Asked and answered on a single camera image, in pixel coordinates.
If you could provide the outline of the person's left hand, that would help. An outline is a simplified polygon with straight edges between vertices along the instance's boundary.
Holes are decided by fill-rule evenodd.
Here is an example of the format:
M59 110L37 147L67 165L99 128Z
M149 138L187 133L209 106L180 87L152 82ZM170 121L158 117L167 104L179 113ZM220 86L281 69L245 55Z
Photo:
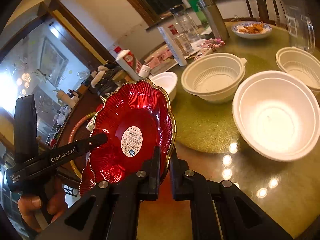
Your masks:
M53 215L52 222L58 219L68 209L65 201L65 191L59 177L54 178L54 194L48 201L47 212ZM36 220L35 212L42 206L41 198L32 194L23 194L18 201L18 209L22 219L31 229L40 233L42 231Z

